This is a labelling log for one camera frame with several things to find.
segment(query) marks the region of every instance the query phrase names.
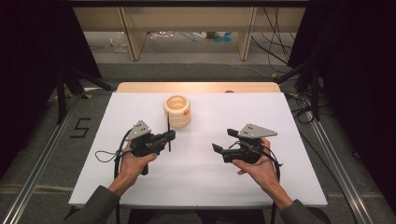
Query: wire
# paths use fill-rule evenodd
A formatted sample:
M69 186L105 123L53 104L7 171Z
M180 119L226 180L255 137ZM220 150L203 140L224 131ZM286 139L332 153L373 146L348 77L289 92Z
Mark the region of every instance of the wire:
M168 133L170 133L171 132L171 121L170 121L170 119L169 119L169 112L168 112L168 116L167 116L168 118ZM169 146L169 152L171 152L172 151L172 149L171 149L171 141L169 141L168 142L168 146Z
M280 168L280 166L282 166L282 164L279 164L279 162L277 161L277 158L276 158L274 152L273 152L269 147L263 146L263 147L267 148L267 149L270 151L270 154L272 154L274 157L272 157L271 155L265 153L265 152L262 151L262 150L258 150L258 149L255 148L254 146L251 146L250 144L248 144L247 142L244 142L244 141L236 141L236 142L235 142L232 146L230 146L229 148L235 146L236 144L238 144L239 146L244 145L244 146L247 147L250 151L256 152L256 153L259 153L259 154L262 154L263 156L265 156L265 157L267 157L268 159L270 159L270 160L274 163L274 166L275 166L275 169L276 169L276 177L277 177L277 180L278 180L278 181L280 180L280 169L279 169L279 168ZM273 202L273 204L272 204L272 206L271 206L271 224L275 224L275 219L276 219L276 203Z
M131 132L132 129L128 130L128 132L126 132L126 134L123 136L122 141L120 142L120 147L119 150L117 151L117 157L114 160L115 164L114 164L114 179L117 178L117 176L119 175L119 169L120 169L120 158L122 156L122 146L125 142L126 137L128 136L128 134ZM120 224L120 202L117 203L116 205L116 221L117 224Z
M300 123L306 124L306 123L312 122L313 119L308 120L308 121L303 121L303 120L301 120L301 118L300 118L300 116L301 116L304 112L308 112L308 111L311 110L311 107L310 107L309 103L301 98L302 95L304 95L304 93L300 93L300 94L298 94L297 97L294 97L295 100L296 100L296 104L299 105L299 106L302 106L302 108L298 108L298 109L295 109L295 110L291 110L291 113L298 112L298 114L295 115L294 118L297 119ZM318 108L327 108L327 107L330 107L330 106L328 105L328 102L327 102L325 99L323 99L323 97L320 97L320 98L319 98L319 102L320 102L320 103L323 103L324 105L319 105ZM329 113L325 113L325 112L323 112L323 111L319 111L319 113L322 114L322 115L324 115L324 116L334 117L334 114L332 114L332 113L329 114Z
M96 50L96 49L104 49L104 46L95 46L95 45L90 45L91 50Z
M251 39L257 44L257 46L259 46L260 49L263 49L265 52L267 52L268 54L271 54L272 56L276 57L278 60L280 60L282 63L287 63L286 61L284 61L283 59L279 58L278 56L276 56L273 52L271 52L269 49L266 49L265 47L263 47L262 45L260 45L254 38L253 36L251 37Z
M296 38L294 37L294 35L292 35L291 33L289 33L290 34L290 36L291 36L291 38L293 39L293 40L296 40Z
M270 47L269 47L268 51L271 51L272 45L275 44L275 42L274 42L274 37L276 36L277 39L278 39L278 41L279 41L279 43L280 43L280 44L278 44L278 45L280 45L280 46L282 47L283 54L285 55L286 60L288 61L290 56L289 56L288 52L286 51L285 46L284 46L283 43L282 43L282 39L281 39L281 37L280 37L280 32L279 32L279 23L278 23L278 19L277 19L277 18L278 18L278 11L279 11L279 8L276 7L276 23L275 23L275 25L273 25L273 23L271 22L271 20L270 20L270 18L269 18L269 16L268 16L268 13L267 13L267 11L266 11L266 9L265 9L265 7L263 8L263 10L264 10L265 16L267 17L267 20L269 21L270 26L271 26L271 28L272 28L272 30L273 30L273 35L272 35L272 37L271 37L271 40L269 40L269 41L270 41ZM268 58L268 63L270 64L270 66L271 66L275 71L277 71L277 72L279 72L279 73L286 73L285 71L277 70L277 69L275 69L275 68L272 66L272 64L271 64L271 59L270 59L270 55L269 55L269 54L267 55L267 58Z
M264 39L266 39L268 42L271 42L271 40L268 39L268 38L264 35L263 32L262 32L262 37L264 37ZM274 41L272 42L272 44L278 45L278 46L283 47L283 48L291 49L290 46L282 45L282 44L276 43L276 42L274 42Z
M261 75L263 75L263 76L265 76L265 77L271 77L270 75L264 74L264 73L262 73L262 72L260 72L260 71L258 71L258 70L256 70L256 69L254 69L254 68L241 67L241 66L237 66L237 65L234 65L234 64L230 64L230 63L226 63L226 64L227 64L227 65L230 65L231 67L235 67L235 68L240 68L240 69L246 69L246 70L255 71L255 72L257 72L257 73L259 73L259 74L261 74Z
M119 153L118 151L117 151L117 152L108 152L108 151L99 150L99 151L96 151L96 152L95 152L95 157L96 157L96 159L99 160L100 162L110 162L110 161L112 161L115 157L117 157L117 156L121 156L121 157L122 157L122 155L123 155L125 152L129 152L129 151L132 151L132 150L131 150L130 148L124 148L124 149L122 149L122 150L120 151L120 153ZM110 158L110 159L107 160L107 161L103 161L103 160L99 159L98 153L106 153L106 154L108 154L108 155L113 155L113 157Z

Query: gray carpet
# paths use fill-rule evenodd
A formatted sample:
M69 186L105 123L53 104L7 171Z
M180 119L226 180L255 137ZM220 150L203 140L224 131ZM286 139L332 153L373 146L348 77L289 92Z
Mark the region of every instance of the gray carpet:
M243 65L253 68L261 73L271 75L274 70L269 65ZM117 87L122 81L271 81L271 77L264 76L257 71L235 68L227 64L99 64L103 74L103 80ZM285 66L278 69L288 70ZM295 78L281 85L284 92L293 92ZM82 80L85 87L94 87L91 83ZM68 213L68 199L71 190L75 186L87 153L91 148L93 138L104 115L106 105L110 98L110 92L97 90L90 91L91 99L81 99L75 108L72 117L64 131L63 137L54 151L49 164L42 175L37 189L23 213L20 223L60 223ZM290 110L300 108L300 102L295 98L288 100ZM387 203L376 187L373 179L368 175L362 162L352 155L354 151L346 138L337 119L331 116L328 107L320 109L321 123L329 135L334 148L341 158L346 170L356 185L361 197L366 203L369 214L374 223L396 223L396 218L389 209ZM30 136L30 142L21 151L18 158L7 171L0 182L0 217L4 215L17 195L18 188L27 179L35 161L50 138L57 120L57 104L51 97L49 108L43 112L42 120L36 128L36 132ZM84 130L76 130L76 125L89 128L84 135ZM296 120L297 127L305 135L314 149L326 159L321 150L320 143L313 133L311 124L302 124ZM351 211L347 206L342 192L332 178L329 171L314 150L306 143L306 150L311 159L314 170L318 176L320 185L328 197L329 205L323 211L331 219L332 223L354 223ZM270 210L264 212L269 223ZM122 223L126 223L128 211L122 210ZM108 223L115 223L114 214ZM280 217L276 223L282 223Z

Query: hand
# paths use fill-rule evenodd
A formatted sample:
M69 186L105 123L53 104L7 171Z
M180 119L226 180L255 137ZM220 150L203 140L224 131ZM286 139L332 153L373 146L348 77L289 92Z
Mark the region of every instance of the hand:
M266 138L262 138L264 145L263 151L271 155L269 150L270 142ZM292 204L291 198L285 190L280 186L276 177L276 172L273 162L264 155L261 155L259 160L254 164L249 164L240 160L233 160L232 163L240 168L239 175L248 173L257 184L264 190L276 203L279 209L283 209Z
M128 188L134 185L143 168L157 158L157 154L151 153L144 157L135 157L131 152L122 155L120 173L108 187L111 191L121 196Z

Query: white table surface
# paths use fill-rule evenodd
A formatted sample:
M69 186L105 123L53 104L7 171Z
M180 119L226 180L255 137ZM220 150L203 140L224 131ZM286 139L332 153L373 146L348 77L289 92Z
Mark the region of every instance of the white table surface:
M177 93L112 94L69 203L82 206L99 185L113 179L114 161L99 162L98 150L115 152L125 133L140 119L152 133L167 131L163 102ZM212 143L224 148L237 139L227 129L241 130L247 123L277 131L268 137L280 168L280 182L289 196L308 206L327 204L302 139L280 92L181 93L191 101L191 123L176 130L172 151L167 146L148 166L148 175L122 196L121 206L145 208L263 208L271 198L249 175L224 163ZM99 154L102 160L109 159Z

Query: cable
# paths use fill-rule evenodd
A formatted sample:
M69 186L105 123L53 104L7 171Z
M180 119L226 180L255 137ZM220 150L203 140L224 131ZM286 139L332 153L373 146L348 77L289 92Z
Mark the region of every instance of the cable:
M267 157L268 159L270 159L275 166L276 169L276 177L277 177L277 181L280 180L280 166L282 166L282 164L279 164L279 162L277 161L277 158L274 154L274 152L266 146L263 146L265 148L267 148L270 151L270 154L272 154L274 157L272 157L271 155L265 153L262 150L258 150L257 148L255 148L254 146L251 146L250 144L248 144L247 142L244 141L236 141L233 145L231 145L229 148L233 147L234 145L238 144L239 146L244 145L245 147L247 147L250 151L262 154L263 156ZM275 219L276 219L276 203L273 202L272 206L271 206L271 224L275 224Z
M263 76L265 76L265 77L271 77L270 75L266 75L266 74L264 74L264 73L262 73L262 72L260 72L260 71L258 71L258 70L256 70L256 69L254 69L254 68L240 67L240 66L237 66L237 65L234 65L234 64L230 64L230 63L226 63L226 64L227 64L227 65L230 65L231 67L235 67L235 68L240 68L240 69L246 69L246 70L255 71L255 72L257 72L257 73L259 73L259 74L261 74L261 75L263 75Z
M272 56L276 57L278 60L280 60L282 63L287 63L286 61L284 61L283 59L279 58L278 56L276 56L273 52L271 52L269 49L266 49L265 47L263 47L262 45L260 45L254 38L253 36L251 37L251 39L257 44L257 46L259 46L260 49L263 49L265 52L267 52L268 54L271 54Z
M291 36L291 38L293 39L293 40L296 40L296 38L294 37L294 35L292 35L291 33L289 33L290 34L290 36Z
M285 55L285 57L286 57L286 60L288 61L288 60L289 60L289 54L288 54L287 51L285 50L285 47L284 47L284 45L283 45L283 43L282 43L282 39L280 38L279 24L278 24L278 21L277 21L278 7L276 7L276 24L275 24L275 26L272 24L272 22L271 22L271 20L270 20L270 18L269 18L269 16L268 16L268 13L267 13L267 11L266 11L266 9L265 9L265 7L263 8L263 10L264 10L265 16L267 17L267 20L269 21L270 26L271 26L271 28L272 28L272 30L273 30L272 38L271 38L271 40L269 40L269 41L270 41L270 47L269 47L268 51L271 51L272 45L275 44L275 42L274 42L274 37L276 36L277 39L278 39L278 41L279 41L279 43L280 43L280 44L278 44L278 45L280 45L280 46L282 47L282 51L283 51L283 53L284 53L284 55ZM270 59L270 55L269 55L269 54L267 55L267 58L268 58L268 63L270 64L270 66L271 66L275 71L277 71L277 72L279 72L279 73L286 73L286 72L284 72L284 71L277 70L277 69L275 69L275 68L272 66L272 64L271 64L271 59Z
M126 134L123 136L122 141L120 143L120 147L115 153L107 152L107 151L103 151L103 150L99 150L99 151L95 152L95 157L100 162L109 162L109 161L113 160L114 158L116 158L114 160L114 162L115 162L115 164L114 164L114 179L117 178L117 176L119 175L120 159L122 157L122 154L132 151L131 148L122 148L123 144L125 142L125 139L128 136L128 134L131 132L131 130L128 130L128 132L126 132ZM110 160L108 160L108 161L102 161L102 160L99 159L99 157L97 155L99 152L106 153L106 154L109 154L109 155L113 155L113 157ZM120 224L120 203L117 203L117 205L116 205L116 220L117 220L117 223Z
M308 120L308 121L303 121L303 120L300 119L300 116L302 114L304 114L305 112L308 112L308 111L311 110L311 106L309 106L309 104L305 100L301 99L301 94L299 94L297 97L295 97L295 96L291 96L291 97L295 98L295 101L296 101L297 105L302 106L301 108L298 108L298 109L295 109L295 110L291 110L291 113L297 112L297 114L294 115L293 118L297 119L302 124L307 124L307 123L312 122L313 118L311 120Z
M271 40L268 39L268 38L264 35L263 32L262 32L262 37L264 37L264 39L266 39L268 42L271 42ZM279 44L279 43L276 43L276 42L273 42L272 44L278 45L278 46L283 47L283 48L291 49L290 46L282 45L282 44Z
M104 49L104 46L95 46L95 45L90 45L91 50L96 50L96 49Z

